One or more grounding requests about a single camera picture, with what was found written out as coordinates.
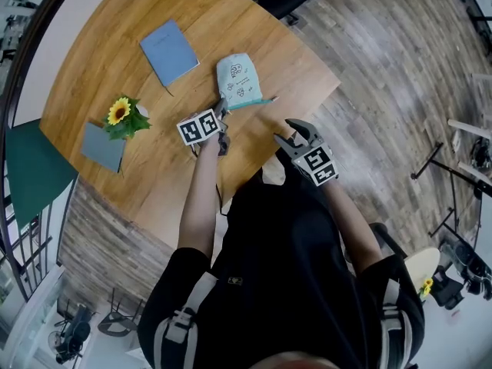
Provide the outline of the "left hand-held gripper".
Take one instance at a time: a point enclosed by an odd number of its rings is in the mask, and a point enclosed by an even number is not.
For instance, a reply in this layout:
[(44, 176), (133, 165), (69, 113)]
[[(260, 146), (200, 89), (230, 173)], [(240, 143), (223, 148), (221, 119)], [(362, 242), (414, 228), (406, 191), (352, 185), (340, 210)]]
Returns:
[(215, 134), (219, 134), (220, 156), (225, 156), (229, 149), (228, 126), (222, 121), (228, 113), (228, 100), (221, 98), (214, 106), (191, 118), (177, 124), (178, 133), (186, 146), (193, 147), (207, 141)]

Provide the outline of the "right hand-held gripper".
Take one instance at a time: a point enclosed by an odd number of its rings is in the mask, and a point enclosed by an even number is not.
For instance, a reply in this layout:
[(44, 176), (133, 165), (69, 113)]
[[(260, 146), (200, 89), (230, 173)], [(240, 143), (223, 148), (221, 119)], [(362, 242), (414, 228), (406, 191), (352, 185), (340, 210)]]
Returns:
[(292, 138), (286, 139), (274, 133), (274, 140), (291, 158), (293, 166), (317, 187), (330, 180), (338, 179), (339, 172), (333, 152), (319, 135), (315, 126), (296, 118), (287, 118), (285, 122), (307, 142), (296, 145)]

